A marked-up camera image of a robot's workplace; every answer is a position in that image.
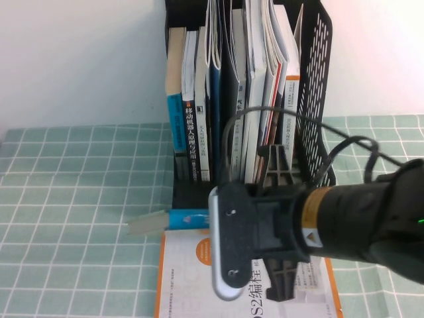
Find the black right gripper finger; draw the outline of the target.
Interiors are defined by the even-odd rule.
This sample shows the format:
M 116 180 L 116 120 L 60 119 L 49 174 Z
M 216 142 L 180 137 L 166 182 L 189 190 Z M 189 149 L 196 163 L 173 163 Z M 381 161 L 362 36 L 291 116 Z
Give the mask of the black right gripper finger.
M 258 154 L 263 159 L 257 194 L 296 194 L 291 168 L 284 147 L 279 144 L 261 146 Z
M 295 296 L 295 262 L 267 258 L 264 265 L 270 279 L 266 298 L 272 301 L 288 301 Z

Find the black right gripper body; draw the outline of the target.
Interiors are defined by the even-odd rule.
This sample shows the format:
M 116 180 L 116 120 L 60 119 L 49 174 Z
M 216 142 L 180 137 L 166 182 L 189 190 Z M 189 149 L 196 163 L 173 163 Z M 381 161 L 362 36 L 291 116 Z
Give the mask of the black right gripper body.
M 247 190 L 254 208 L 249 258 L 308 263 L 310 255 L 302 235 L 301 214 L 310 189 L 305 185 L 266 189 L 248 185 Z

